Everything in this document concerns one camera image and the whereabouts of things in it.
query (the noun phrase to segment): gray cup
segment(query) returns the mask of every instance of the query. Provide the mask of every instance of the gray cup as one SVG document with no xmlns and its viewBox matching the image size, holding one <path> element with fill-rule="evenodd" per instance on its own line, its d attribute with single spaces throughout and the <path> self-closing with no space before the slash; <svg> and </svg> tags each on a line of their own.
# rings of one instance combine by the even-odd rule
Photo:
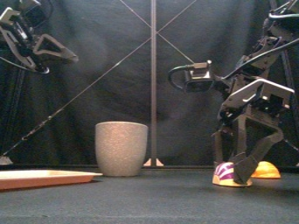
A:
<svg viewBox="0 0 299 224">
<path fill-rule="evenodd" d="M 148 128 L 136 122 L 102 122 L 96 125 L 98 167 L 104 176 L 131 177 L 146 160 Z"/>
</svg>

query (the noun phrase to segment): black curtain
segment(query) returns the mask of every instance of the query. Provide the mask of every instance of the black curtain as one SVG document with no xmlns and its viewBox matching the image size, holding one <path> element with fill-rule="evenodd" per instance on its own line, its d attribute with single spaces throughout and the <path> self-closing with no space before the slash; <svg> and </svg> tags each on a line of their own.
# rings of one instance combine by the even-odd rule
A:
<svg viewBox="0 0 299 224">
<path fill-rule="evenodd" d="M 1 151 L 63 109 L 9 157 L 20 164 L 93 165 L 98 123 L 130 121 L 151 127 L 151 0 L 51 1 L 51 19 L 36 32 L 51 34 L 79 55 L 79 63 L 49 62 L 47 75 L 17 71 L 8 75 L 13 68 L 0 62 L 3 86 L 23 75 L 11 136 Z M 228 74 L 260 38 L 268 10 L 268 1 L 258 0 L 156 1 L 156 143 L 166 165 L 212 165 L 211 134 L 222 104 L 215 90 L 186 94 L 174 89 L 167 73 L 176 66 L 211 60 L 212 72 Z M 284 84 L 283 69 L 275 69 L 271 79 Z M 9 102 L 3 88 L 1 93 Z M 9 113 L 1 110 L 3 121 Z M 287 137 L 298 145 L 292 122 L 288 113 Z M 295 163 L 296 152 L 287 147 L 284 143 L 275 146 L 268 159 Z"/>
</svg>

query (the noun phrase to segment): black fabric background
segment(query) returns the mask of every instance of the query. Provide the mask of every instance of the black fabric background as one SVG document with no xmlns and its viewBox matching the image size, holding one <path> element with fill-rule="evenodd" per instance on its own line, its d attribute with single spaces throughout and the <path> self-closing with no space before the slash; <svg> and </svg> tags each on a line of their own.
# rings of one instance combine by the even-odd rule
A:
<svg viewBox="0 0 299 224">
<path fill-rule="evenodd" d="M 151 25 L 151 1 L 123 2 Z M 214 73 L 226 75 L 260 38 L 268 1 L 198 0 L 167 25 L 192 2 L 156 1 L 156 30 L 163 28 L 160 35 L 194 62 L 211 60 Z M 1 152 L 104 74 L 9 154 L 20 164 L 93 165 L 98 123 L 130 121 L 151 127 L 151 27 L 119 0 L 52 0 L 52 3 L 51 20 L 36 32 L 51 34 L 79 55 L 79 63 L 52 62 L 51 73 L 39 75 L 19 73 L 0 62 Z M 12 6 L 12 1 L 1 1 L 0 6 L 3 11 Z M 212 165 L 211 134 L 218 128 L 220 93 L 211 90 L 186 94 L 172 88 L 167 72 L 191 62 L 160 36 L 156 41 L 158 157 L 166 165 Z M 9 50 L 3 50 L 1 55 L 13 58 Z M 119 66 L 110 71 L 119 61 Z M 298 89 L 296 61 L 294 49 Z M 279 62 L 271 79 L 286 83 Z M 13 97 L 16 83 L 21 85 L 19 98 Z M 283 120 L 286 137 L 298 145 L 291 112 Z M 279 143 L 267 159 L 278 165 L 295 165 L 298 154 Z"/>
</svg>

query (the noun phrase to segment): wooden tray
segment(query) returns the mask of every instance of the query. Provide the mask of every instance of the wooden tray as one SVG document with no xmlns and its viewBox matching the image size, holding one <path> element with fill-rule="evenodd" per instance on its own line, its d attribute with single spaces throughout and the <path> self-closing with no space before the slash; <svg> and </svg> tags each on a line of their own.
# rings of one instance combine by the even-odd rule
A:
<svg viewBox="0 0 299 224">
<path fill-rule="evenodd" d="M 89 182 L 102 173 L 84 171 L 0 171 L 0 190 Z"/>
</svg>

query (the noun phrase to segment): metal pole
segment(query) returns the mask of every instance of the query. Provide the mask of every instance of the metal pole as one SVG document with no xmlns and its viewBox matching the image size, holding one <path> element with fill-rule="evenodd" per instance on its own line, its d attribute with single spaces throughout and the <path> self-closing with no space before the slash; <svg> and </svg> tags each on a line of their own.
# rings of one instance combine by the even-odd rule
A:
<svg viewBox="0 0 299 224">
<path fill-rule="evenodd" d="M 151 26 L 152 26 L 152 47 L 151 47 L 151 166 L 156 166 L 156 1 L 151 3 Z"/>
</svg>

